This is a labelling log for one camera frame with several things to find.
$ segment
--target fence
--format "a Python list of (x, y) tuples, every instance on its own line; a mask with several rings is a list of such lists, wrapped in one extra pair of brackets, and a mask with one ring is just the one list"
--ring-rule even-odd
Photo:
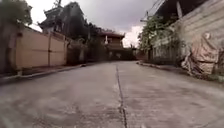
[(25, 28), (11, 46), (10, 61), (16, 70), (66, 64), (67, 41), (65, 36), (45, 35)]

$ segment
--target driveway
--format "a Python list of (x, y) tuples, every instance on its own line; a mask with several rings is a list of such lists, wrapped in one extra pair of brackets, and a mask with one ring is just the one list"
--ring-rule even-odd
[(0, 128), (223, 128), (218, 84), (117, 62), (0, 87)]

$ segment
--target roof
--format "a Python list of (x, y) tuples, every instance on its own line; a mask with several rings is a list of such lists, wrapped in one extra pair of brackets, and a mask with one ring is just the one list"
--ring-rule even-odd
[(39, 26), (41, 28), (44, 28), (46, 26), (54, 25), (54, 23), (56, 21), (56, 17), (61, 12), (61, 10), (62, 10), (62, 7), (57, 7), (57, 8), (53, 8), (51, 10), (45, 11), (44, 13), (45, 13), (47, 19), (45, 19), (43, 22), (41, 22), (39, 24)]
[(176, 13), (177, 1), (180, 2), (183, 13), (187, 14), (208, 0), (165, 0), (155, 14), (166, 15)]
[(63, 8), (61, 6), (59, 6), (59, 7), (50, 9), (48, 11), (44, 11), (44, 14), (46, 15), (47, 18), (52, 17), (52, 16), (57, 16), (61, 12), (62, 9)]
[(111, 31), (111, 30), (101, 30), (99, 32), (99, 35), (101, 35), (101, 36), (115, 37), (115, 38), (124, 38), (125, 37), (124, 34), (119, 34), (119, 33), (116, 33), (114, 31)]

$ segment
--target sidewalk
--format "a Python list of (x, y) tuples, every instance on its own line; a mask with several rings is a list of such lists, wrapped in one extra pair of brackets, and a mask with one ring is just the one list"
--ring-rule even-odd
[(43, 77), (46, 75), (69, 71), (77, 68), (82, 68), (86, 66), (95, 65), (96, 63), (88, 63), (88, 64), (80, 64), (76, 66), (57, 66), (57, 67), (39, 67), (33, 69), (24, 70), (21, 75), (13, 75), (13, 76), (6, 76), (0, 78), (0, 85), (17, 82), (21, 80), (29, 80), (37, 77)]
[(213, 81), (213, 82), (218, 82), (218, 83), (224, 83), (224, 77), (223, 76), (217, 76), (217, 75), (190, 75), (186, 70), (179, 68), (179, 67), (174, 67), (174, 66), (169, 66), (169, 65), (155, 65), (155, 64), (150, 64), (150, 63), (144, 63), (144, 62), (137, 62), (138, 65), (141, 66), (146, 66), (146, 67), (152, 67), (152, 68), (157, 68), (160, 70), (165, 70), (165, 71), (170, 71), (182, 75), (187, 75), (191, 76), (197, 79), (202, 79), (202, 80), (207, 80), (207, 81)]

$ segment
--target cloud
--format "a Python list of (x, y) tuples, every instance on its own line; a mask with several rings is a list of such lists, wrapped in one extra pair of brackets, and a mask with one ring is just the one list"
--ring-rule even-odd
[(130, 32), (127, 32), (123, 39), (124, 47), (130, 47), (131, 45), (138, 47), (139, 40), (138, 35), (142, 32), (142, 26), (133, 26)]

